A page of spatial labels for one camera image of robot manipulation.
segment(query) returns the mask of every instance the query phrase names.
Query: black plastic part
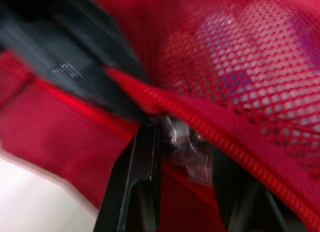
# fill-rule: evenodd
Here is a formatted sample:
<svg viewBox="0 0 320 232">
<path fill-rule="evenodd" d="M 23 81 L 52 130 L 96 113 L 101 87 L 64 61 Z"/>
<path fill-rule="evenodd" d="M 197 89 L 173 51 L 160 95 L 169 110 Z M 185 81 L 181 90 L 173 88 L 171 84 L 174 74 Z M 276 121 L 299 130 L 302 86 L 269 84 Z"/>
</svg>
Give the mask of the black plastic part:
<svg viewBox="0 0 320 232">
<path fill-rule="evenodd" d="M 145 114 L 101 68 L 115 66 L 147 81 L 112 19 L 89 0 L 0 0 L 0 46 L 65 91 L 127 118 Z"/>
<path fill-rule="evenodd" d="M 160 219 L 160 134 L 141 127 L 113 166 L 94 232 L 156 231 Z"/>
<path fill-rule="evenodd" d="M 303 232 L 302 222 L 260 182 L 219 150 L 212 183 L 227 232 Z"/>
</svg>

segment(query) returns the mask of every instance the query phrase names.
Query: white surface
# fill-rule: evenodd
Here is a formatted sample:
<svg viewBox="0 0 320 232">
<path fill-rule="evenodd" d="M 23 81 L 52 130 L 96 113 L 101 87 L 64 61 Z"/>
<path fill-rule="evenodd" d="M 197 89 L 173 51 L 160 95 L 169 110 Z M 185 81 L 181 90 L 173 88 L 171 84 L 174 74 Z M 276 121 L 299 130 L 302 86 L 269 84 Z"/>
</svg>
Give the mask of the white surface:
<svg viewBox="0 0 320 232">
<path fill-rule="evenodd" d="M 0 151 L 1 232 L 90 232 L 96 217 L 66 181 Z"/>
</svg>

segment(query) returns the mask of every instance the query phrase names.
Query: red mesh fabric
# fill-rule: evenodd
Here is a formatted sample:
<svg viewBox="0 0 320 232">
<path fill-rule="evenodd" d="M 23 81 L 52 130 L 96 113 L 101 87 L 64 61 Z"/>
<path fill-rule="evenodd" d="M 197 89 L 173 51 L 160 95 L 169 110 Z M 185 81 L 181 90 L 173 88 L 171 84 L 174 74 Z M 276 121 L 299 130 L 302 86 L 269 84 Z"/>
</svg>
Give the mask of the red mesh fabric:
<svg viewBox="0 0 320 232">
<path fill-rule="evenodd" d="M 114 13 L 157 87 L 236 111 L 318 176 L 319 1 L 128 3 Z"/>
<path fill-rule="evenodd" d="M 119 84 L 207 134 L 320 230 L 320 1 L 98 1 L 161 90 L 112 72 Z"/>
</svg>

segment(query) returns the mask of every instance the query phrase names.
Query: red bag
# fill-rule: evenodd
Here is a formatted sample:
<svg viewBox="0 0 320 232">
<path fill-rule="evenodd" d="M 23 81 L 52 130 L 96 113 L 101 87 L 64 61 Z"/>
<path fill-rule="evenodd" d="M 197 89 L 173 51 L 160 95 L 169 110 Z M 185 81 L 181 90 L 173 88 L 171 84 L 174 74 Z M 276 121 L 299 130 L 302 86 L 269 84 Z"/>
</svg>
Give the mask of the red bag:
<svg viewBox="0 0 320 232">
<path fill-rule="evenodd" d="M 96 0 L 153 86 L 106 68 L 144 111 L 187 122 L 320 231 L 320 1 Z M 137 124 L 0 59 L 4 149 L 99 207 Z M 211 188 L 164 164 L 160 231 L 223 231 Z"/>
</svg>

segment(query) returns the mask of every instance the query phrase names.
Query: red zipper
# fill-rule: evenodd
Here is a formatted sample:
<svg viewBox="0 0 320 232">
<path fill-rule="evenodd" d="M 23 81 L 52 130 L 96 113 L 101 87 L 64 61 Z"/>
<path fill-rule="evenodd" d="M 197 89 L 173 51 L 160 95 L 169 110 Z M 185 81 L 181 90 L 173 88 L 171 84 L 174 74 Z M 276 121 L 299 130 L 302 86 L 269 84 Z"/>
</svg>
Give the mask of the red zipper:
<svg viewBox="0 0 320 232">
<path fill-rule="evenodd" d="M 15 71 L 19 71 L 16 69 L 6 71 L 9 71 L 18 77 L 25 76 L 25 74 L 21 72 L 16 73 Z M 152 88 L 117 70 L 109 71 L 109 75 L 117 81 L 120 86 L 128 92 L 128 94 L 136 94 L 134 98 L 138 104 L 142 105 L 143 101 L 149 101 L 150 104 L 147 106 L 148 112 L 158 113 L 162 110 L 167 111 L 187 122 L 192 128 L 196 129 L 217 148 L 224 151 L 251 174 L 254 174 L 260 182 L 268 187 L 301 218 L 308 229 L 312 231 L 320 231 L 320 216 L 280 179 L 269 172 L 263 164 L 250 156 L 250 153 L 248 153 L 245 148 L 233 141 L 227 134 L 222 133 L 211 124 L 208 124 L 203 118 L 201 118 L 201 116 L 197 115 L 197 113 L 190 108 L 185 107 L 178 101 L 172 100 L 169 96 L 164 96 L 163 91 L 157 92 L 160 90 Z M 43 90 L 58 97 L 60 100 L 65 101 L 66 104 L 71 104 L 72 107 L 107 127 L 110 131 L 113 131 L 123 139 L 129 141 L 134 135 L 137 124 L 127 122 L 110 113 L 102 111 L 101 109 L 90 106 L 80 99 L 64 93 L 57 87 L 40 79 L 35 78 L 34 82 L 43 88 Z M 194 193 L 198 194 L 198 197 L 202 197 L 199 192 L 194 191 Z M 208 202 L 209 200 L 208 198 L 202 198 L 204 199 L 204 202 Z"/>
<path fill-rule="evenodd" d="M 134 94 L 134 97 L 141 97 L 143 94 L 143 99 L 147 99 L 148 101 L 152 100 L 153 105 L 149 105 L 148 107 L 159 106 L 168 113 L 187 122 L 218 149 L 224 151 L 248 172 L 254 174 L 261 183 L 296 213 L 308 229 L 311 231 L 320 231 L 320 215 L 318 215 L 309 204 L 303 201 L 298 194 L 285 185 L 281 179 L 277 178 L 263 164 L 252 157 L 241 144 L 238 144 L 227 134 L 216 129 L 212 124 L 208 124 L 207 121 L 192 109 L 180 104 L 179 101 L 173 100 L 170 96 L 165 96 L 165 92 L 162 90 L 143 84 L 135 78 L 116 70 L 110 71 L 109 75 L 117 81 L 128 94 Z"/>
</svg>

